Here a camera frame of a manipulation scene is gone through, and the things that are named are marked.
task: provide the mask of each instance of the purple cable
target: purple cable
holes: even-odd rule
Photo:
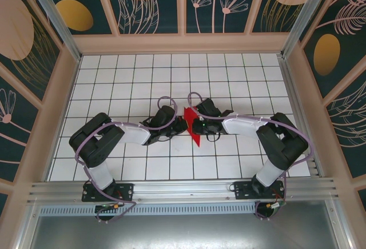
[[[269,123],[273,123],[273,124],[276,124],[276,125],[279,125],[279,126],[282,126],[282,127],[285,127],[293,132],[295,132],[296,134],[298,134],[299,136],[301,136],[302,138],[304,138],[306,140],[306,142],[309,144],[309,147],[310,147],[310,153],[305,157],[303,158],[302,160],[298,160],[297,162],[294,162],[292,166],[296,165],[296,164],[299,164],[301,162],[305,162],[306,160],[308,160],[309,158],[311,158],[311,156],[314,154],[314,144],[313,142],[304,134],[302,133],[301,131],[299,131],[298,129],[296,128],[293,128],[292,126],[288,125],[288,124],[285,124],[285,123],[282,123],[282,122],[278,122],[278,121],[273,121],[271,119],[265,119],[265,118],[258,118],[258,117],[254,117],[254,116],[247,116],[247,115],[236,115],[236,116],[227,116],[227,117],[210,117],[210,116],[206,116],[206,115],[203,115],[201,113],[199,113],[196,109],[193,108],[193,105],[192,105],[192,94],[196,94],[200,100],[202,101],[202,96],[197,93],[197,92],[191,92],[188,94],[188,97],[187,97],[187,100],[188,100],[188,105],[189,107],[200,117],[203,117],[203,118],[206,118],[206,119],[236,119],[236,118],[242,118],[242,119],[250,119],[250,120],[256,120],[256,121],[263,121],[263,122],[269,122]],[[289,170],[289,168],[284,171],[280,177],[284,177],[284,199],[286,198],[286,172]],[[254,210],[254,214],[257,218],[261,218],[261,214],[259,214],[257,212],[257,208],[258,208],[258,205],[259,205],[260,202],[256,202],[256,205],[255,205],[255,210]]]
[[[103,125],[103,126],[101,126],[101,127],[99,127],[99,128],[97,128],[96,130],[94,130],[89,136],[87,136],[86,137],[86,139],[80,144],[80,146],[77,148],[77,150],[76,150],[76,152],[75,152],[75,160],[76,160],[76,162],[77,163],[79,163],[82,167],[83,167],[83,169],[84,169],[84,172],[85,172],[85,174],[87,175],[87,177],[88,177],[88,179],[89,179],[89,181],[90,181],[90,183],[97,189],[97,191],[101,194],[101,195],[103,195],[103,196],[105,196],[106,198],[108,198],[108,199],[110,199],[110,200],[112,200],[112,201],[114,201],[114,202],[118,202],[118,203],[131,203],[132,205],[129,207],[129,208],[127,208],[122,214],[120,214],[120,215],[118,215],[118,216],[114,216],[113,218],[111,218],[110,220],[106,220],[106,221],[104,221],[104,220],[101,220],[100,218],[99,218],[99,214],[102,212],[102,211],[104,211],[104,210],[106,210],[107,208],[105,208],[105,209],[101,209],[101,210],[99,210],[98,211],[98,213],[97,213],[97,219],[98,219],[98,221],[99,222],[105,222],[106,224],[108,223],[108,222],[112,222],[112,221],[115,221],[115,220],[117,220],[117,219],[120,219],[121,217],[123,217],[128,211],[130,211],[133,207],[135,207],[136,206],[136,202],[133,202],[133,201],[129,201],[129,200],[122,200],[122,199],[116,199],[116,198],[114,198],[114,197],[112,197],[112,196],[110,196],[110,195],[108,195],[108,194],[106,194],[106,193],[104,193],[98,186],[97,186],[97,184],[95,183],[95,181],[93,180],[93,178],[92,178],[92,176],[90,175],[90,173],[89,173],[89,171],[87,170],[87,167],[85,166],[85,162],[84,161],[82,161],[82,160],[79,160],[79,154],[80,154],[80,151],[81,151],[81,149],[85,146],[85,144],[93,137],[93,136],[95,136],[95,134],[97,134],[98,132],[100,132],[101,130],[103,130],[103,129],[105,129],[105,128],[107,128],[107,127],[109,127],[109,126],[112,126],[112,125],[117,125],[117,126],[133,126],[133,127],[136,127],[136,126],[138,126],[138,127],[140,127],[140,128],[143,128],[143,129],[148,129],[148,130],[160,130],[160,129],[164,129],[164,128],[166,128],[166,127],[168,127],[175,119],[176,119],[176,116],[177,116],[177,111],[178,111],[178,108],[177,108],[177,104],[176,104],[176,102],[174,101],[174,99],[172,99],[171,97],[168,97],[168,96],[163,96],[163,97],[161,97],[159,100],[158,100],[158,108],[160,109],[160,100],[162,100],[162,99],[170,99],[172,102],[173,102],[173,105],[174,105],[174,116],[173,116],[173,118],[166,124],[166,125],[163,125],[163,126],[161,126],[161,127],[156,127],[156,128],[152,128],[152,127],[146,127],[146,126],[142,126],[142,125],[140,125],[140,124],[135,124],[135,123],[128,123],[128,122],[109,122],[109,123],[106,123],[105,125]]]

